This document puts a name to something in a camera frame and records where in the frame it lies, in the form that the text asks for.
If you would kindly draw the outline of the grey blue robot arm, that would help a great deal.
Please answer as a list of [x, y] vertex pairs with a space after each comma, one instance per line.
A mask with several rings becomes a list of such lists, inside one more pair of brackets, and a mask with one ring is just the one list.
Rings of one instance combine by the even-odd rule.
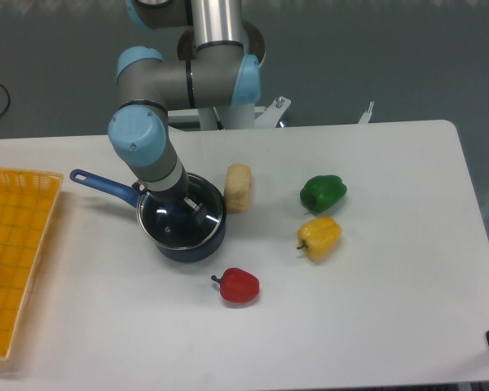
[[170, 141], [171, 110], [255, 104], [261, 94], [258, 57], [245, 52], [239, 1], [128, 1], [134, 22], [147, 29], [191, 26], [193, 59], [166, 63], [146, 46], [117, 62], [119, 108], [109, 140], [139, 184], [157, 201], [182, 202], [189, 179]]

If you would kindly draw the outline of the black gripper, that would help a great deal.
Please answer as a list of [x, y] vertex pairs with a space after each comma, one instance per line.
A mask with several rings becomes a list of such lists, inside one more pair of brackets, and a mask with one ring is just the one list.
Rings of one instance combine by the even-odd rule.
[[206, 207], [203, 203], [197, 203], [187, 196], [188, 186], [188, 174], [182, 165], [176, 165], [170, 174], [163, 179], [147, 182], [146, 187], [139, 182], [134, 182], [131, 185], [138, 195], [145, 194], [148, 189], [153, 199], [164, 204], [173, 204], [183, 200], [183, 204], [192, 219], [196, 224], [201, 224], [206, 219]]

